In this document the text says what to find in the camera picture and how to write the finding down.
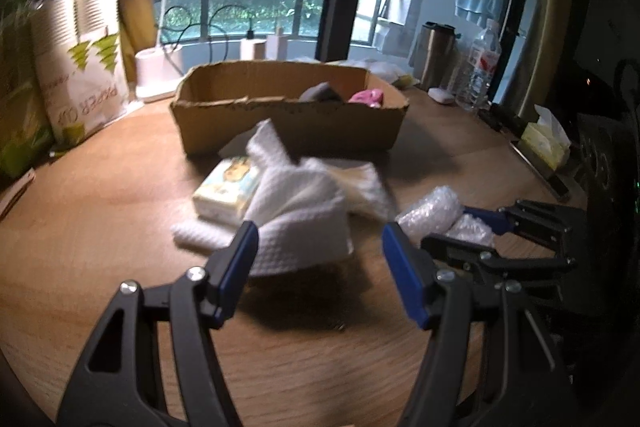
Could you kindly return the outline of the white plug charger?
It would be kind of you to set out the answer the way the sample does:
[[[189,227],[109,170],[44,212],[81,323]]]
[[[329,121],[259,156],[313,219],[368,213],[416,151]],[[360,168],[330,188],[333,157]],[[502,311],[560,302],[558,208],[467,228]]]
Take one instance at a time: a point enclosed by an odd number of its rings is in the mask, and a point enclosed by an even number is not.
[[[283,62],[288,57],[288,37],[283,28],[278,26],[273,34],[266,37],[265,59]]]

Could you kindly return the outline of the small tissue packet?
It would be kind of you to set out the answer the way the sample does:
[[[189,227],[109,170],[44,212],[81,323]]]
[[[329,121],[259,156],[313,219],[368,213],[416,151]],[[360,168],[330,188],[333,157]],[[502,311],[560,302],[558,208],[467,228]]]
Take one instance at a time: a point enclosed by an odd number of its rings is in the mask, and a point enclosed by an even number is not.
[[[259,168],[246,156],[224,158],[192,195],[199,218],[239,225],[260,183]]]

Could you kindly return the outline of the bubble wrap roll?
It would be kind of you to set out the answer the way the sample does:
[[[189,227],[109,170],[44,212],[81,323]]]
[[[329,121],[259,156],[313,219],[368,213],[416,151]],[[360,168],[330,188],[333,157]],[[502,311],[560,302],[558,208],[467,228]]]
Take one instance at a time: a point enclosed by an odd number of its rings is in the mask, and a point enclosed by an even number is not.
[[[416,246],[433,234],[486,247],[495,246],[495,233],[489,225],[467,213],[458,194],[447,185],[435,187],[399,213],[395,221]]]

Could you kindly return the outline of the green yellow snack bag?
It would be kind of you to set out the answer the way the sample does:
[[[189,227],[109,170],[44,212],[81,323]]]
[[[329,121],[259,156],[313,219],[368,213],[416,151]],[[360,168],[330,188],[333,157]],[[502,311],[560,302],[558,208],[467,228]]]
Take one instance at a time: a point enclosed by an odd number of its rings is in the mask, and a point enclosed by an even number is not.
[[[17,179],[51,147],[51,125],[35,70],[35,0],[1,0],[1,176]]]

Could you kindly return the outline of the white charger adapter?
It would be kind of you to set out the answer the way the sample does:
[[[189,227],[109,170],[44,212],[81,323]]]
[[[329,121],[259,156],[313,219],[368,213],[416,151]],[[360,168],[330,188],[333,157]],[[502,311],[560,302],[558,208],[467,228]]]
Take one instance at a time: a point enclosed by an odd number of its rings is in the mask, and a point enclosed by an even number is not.
[[[266,57],[266,40],[243,38],[240,41],[241,61],[260,61]]]

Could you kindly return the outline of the paper cup package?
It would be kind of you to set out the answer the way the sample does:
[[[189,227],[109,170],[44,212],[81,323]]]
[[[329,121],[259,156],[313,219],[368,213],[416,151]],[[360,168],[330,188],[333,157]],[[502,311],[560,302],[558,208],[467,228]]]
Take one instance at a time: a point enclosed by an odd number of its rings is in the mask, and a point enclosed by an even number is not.
[[[118,0],[39,0],[30,16],[37,80],[56,144],[71,148],[125,115]]]

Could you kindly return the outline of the brown cardboard box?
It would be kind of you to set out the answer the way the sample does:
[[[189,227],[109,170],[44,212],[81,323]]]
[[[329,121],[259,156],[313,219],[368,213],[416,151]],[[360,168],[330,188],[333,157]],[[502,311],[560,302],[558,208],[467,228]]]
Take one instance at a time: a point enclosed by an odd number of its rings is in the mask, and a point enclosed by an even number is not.
[[[328,82],[341,102],[299,102],[305,90]],[[356,92],[381,89],[384,104],[349,103]],[[286,149],[298,155],[389,150],[409,100],[365,69],[323,63],[230,61],[190,69],[170,110],[184,153],[213,154],[235,136],[269,119]]]

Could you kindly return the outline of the white textured cloth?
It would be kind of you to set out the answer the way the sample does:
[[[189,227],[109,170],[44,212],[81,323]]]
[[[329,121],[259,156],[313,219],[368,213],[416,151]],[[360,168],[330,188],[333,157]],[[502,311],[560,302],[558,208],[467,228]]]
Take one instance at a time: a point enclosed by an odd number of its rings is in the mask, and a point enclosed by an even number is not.
[[[259,242],[251,277],[273,277],[339,262],[351,254],[353,213],[378,222],[396,215],[393,199],[370,162],[294,161],[271,120],[246,142],[245,174],[259,174],[241,219],[254,222]]]

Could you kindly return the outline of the steel thermos tumbler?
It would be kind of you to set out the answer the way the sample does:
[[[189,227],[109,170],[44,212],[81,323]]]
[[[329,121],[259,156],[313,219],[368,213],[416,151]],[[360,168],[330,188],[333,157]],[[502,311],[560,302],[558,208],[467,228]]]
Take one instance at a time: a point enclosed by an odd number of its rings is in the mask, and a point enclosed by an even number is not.
[[[409,58],[412,75],[421,90],[440,86],[458,37],[454,26],[435,22],[422,25]]]

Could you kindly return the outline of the small pink white knife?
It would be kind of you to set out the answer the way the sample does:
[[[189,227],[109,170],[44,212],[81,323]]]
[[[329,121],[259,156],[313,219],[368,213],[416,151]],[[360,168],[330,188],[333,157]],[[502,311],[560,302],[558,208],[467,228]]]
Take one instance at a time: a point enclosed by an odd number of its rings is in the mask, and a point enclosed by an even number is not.
[[[29,169],[24,176],[15,181],[2,195],[0,200],[0,220],[3,220],[17,201],[22,197],[30,184],[36,179],[34,169]]]

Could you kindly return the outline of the pink plush toy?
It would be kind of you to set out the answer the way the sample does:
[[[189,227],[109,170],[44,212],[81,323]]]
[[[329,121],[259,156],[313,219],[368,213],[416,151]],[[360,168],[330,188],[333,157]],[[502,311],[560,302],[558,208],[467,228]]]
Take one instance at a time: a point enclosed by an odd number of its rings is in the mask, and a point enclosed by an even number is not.
[[[357,103],[373,108],[381,108],[384,104],[384,92],[381,89],[362,90],[352,95],[348,101],[349,103]]]

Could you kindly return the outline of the white earbuds case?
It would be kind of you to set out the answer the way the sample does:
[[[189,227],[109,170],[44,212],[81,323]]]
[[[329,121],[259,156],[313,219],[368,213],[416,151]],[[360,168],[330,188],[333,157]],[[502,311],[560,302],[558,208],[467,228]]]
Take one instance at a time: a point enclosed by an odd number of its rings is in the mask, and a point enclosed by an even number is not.
[[[440,105],[451,105],[456,101],[450,92],[442,88],[430,88],[427,91],[427,95]]]

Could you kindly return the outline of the grey dotted sock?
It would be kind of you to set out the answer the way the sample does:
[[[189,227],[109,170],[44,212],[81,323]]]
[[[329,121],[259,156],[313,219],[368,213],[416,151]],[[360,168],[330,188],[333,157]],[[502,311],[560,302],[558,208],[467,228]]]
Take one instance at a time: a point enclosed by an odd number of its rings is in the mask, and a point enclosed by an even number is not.
[[[341,102],[343,101],[328,82],[316,84],[305,90],[298,98],[299,102]]]

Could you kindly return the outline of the yellow tissue pack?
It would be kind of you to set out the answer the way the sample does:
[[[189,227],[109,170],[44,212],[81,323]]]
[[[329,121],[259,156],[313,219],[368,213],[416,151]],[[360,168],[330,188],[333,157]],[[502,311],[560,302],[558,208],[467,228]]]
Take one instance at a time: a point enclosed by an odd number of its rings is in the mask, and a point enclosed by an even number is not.
[[[535,105],[536,122],[530,122],[521,140],[553,171],[563,167],[570,157],[570,138],[562,124],[547,107]]]

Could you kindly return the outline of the clear water bottle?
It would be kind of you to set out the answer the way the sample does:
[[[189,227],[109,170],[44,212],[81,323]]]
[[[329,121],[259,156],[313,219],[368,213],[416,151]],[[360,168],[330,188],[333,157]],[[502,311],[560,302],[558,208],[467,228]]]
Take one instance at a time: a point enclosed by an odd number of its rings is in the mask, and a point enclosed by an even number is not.
[[[500,24],[488,18],[485,28],[472,42],[460,68],[456,101],[468,112],[475,112],[486,101],[492,77],[501,54]]]

